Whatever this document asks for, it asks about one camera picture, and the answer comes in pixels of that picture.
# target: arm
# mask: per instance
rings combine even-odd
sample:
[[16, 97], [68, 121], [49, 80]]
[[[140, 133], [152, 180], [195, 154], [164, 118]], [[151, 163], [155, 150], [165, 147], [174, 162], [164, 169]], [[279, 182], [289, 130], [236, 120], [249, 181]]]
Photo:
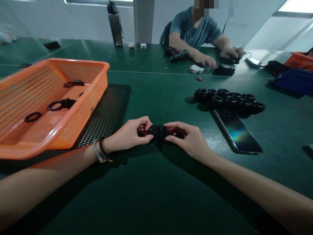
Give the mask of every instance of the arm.
[[230, 58], [229, 55], [238, 57], [244, 51], [242, 47], [232, 48], [231, 41], [224, 34], [215, 39], [211, 44], [221, 50], [221, 57], [227, 59]]
[[178, 32], [173, 32], [170, 35], [170, 47], [173, 47], [179, 51], [187, 50], [191, 58], [194, 59], [196, 63], [201, 63], [204, 67], [206, 64], [210, 68], [216, 68], [216, 61], [208, 55], [202, 54], [196, 48], [189, 46], [184, 40], [180, 39], [180, 34]]
[[[153, 138], [147, 130], [148, 117], [128, 121], [114, 135], [103, 140], [107, 153], [147, 144]], [[138, 137], [141, 132], [145, 137]], [[98, 161], [94, 146], [89, 145], [21, 170], [0, 181], [0, 232], [8, 228], [56, 189]]]
[[[218, 156], [207, 145], [200, 129], [182, 122], [165, 124], [167, 141], [184, 149], [191, 157], [216, 171], [246, 194], [293, 234], [311, 234], [313, 200], [254, 171]], [[175, 137], [182, 133], [185, 139]]]

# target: smartphone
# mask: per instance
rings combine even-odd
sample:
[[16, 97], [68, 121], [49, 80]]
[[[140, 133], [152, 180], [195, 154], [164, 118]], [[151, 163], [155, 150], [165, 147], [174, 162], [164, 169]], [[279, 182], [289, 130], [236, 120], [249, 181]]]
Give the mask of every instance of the smartphone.
[[236, 152], [251, 154], [263, 153], [260, 145], [235, 112], [231, 110], [215, 109], [214, 114]]

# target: orange crate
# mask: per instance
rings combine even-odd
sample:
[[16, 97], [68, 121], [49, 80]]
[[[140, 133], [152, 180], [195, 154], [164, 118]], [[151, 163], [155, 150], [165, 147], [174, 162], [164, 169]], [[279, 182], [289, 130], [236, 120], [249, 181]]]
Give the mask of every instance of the orange crate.
[[304, 52], [292, 52], [292, 56], [285, 65], [292, 69], [299, 68], [313, 71], [313, 53], [310, 54], [311, 57], [304, 54]]
[[[109, 67], [107, 62], [53, 58], [0, 81], [0, 159], [22, 160], [47, 149], [71, 148], [108, 86]], [[85, 85], [63, 87], [74, 80]], [[77, 100], [70, 109], [47, 109], [66, 98]], [[25, 122], [33, 112], [42, 116]]]

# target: perforated mat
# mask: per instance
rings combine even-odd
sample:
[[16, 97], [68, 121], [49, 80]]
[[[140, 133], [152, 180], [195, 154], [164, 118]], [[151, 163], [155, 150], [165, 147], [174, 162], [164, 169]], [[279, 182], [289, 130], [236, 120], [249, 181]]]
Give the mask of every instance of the perforated mat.
[[[117, 131], [123, 125], [130, 93], [131, 88], [129, 86], [109, 84], [70, 150], [89, 145], [93, 143], [94, 139], [99, 139], [102, 136], [108, 137]], [[12, 174], [70, 150], [47, 150], [36, 157], [22, 161], [0, 160], [0, 172]]]

